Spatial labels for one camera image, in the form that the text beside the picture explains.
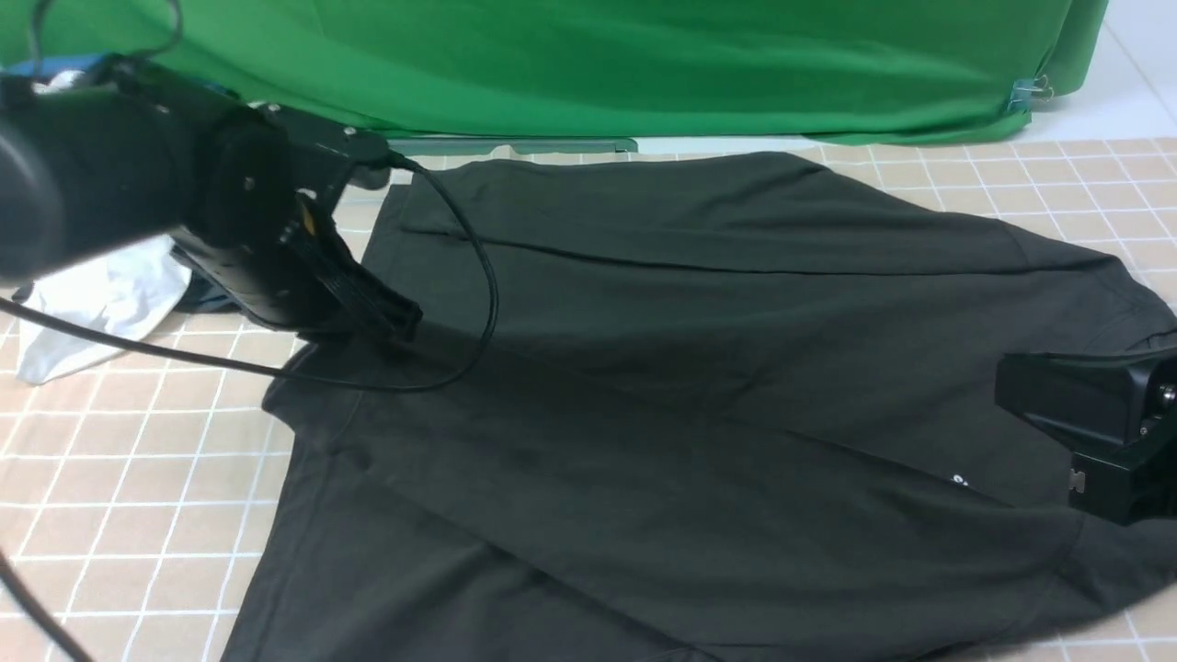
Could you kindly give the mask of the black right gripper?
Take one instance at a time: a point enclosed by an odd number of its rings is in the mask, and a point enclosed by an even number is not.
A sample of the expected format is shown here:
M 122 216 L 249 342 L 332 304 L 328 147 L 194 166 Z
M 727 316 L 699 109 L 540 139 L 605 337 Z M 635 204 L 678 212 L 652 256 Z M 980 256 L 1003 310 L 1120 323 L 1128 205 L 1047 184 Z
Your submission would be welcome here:
M 1070 452 L 1068 502 L 1118 525 L 1176 516 L 1176 352 L 1000 357 L 995 403 Z

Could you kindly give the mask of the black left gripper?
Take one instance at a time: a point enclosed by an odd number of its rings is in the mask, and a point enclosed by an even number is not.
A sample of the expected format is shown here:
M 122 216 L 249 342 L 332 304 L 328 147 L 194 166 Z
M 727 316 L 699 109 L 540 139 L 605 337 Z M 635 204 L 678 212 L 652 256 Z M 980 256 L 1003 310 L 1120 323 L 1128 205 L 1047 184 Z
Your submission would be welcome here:
M 350 185 L 388 184 L 383 135 L 277 105 L 169 110 L 195 177 L 194 205 L 173 234 L 192 267 L 264 327 L 415 338 L 419 305 L 363 267 L 332 218 Z

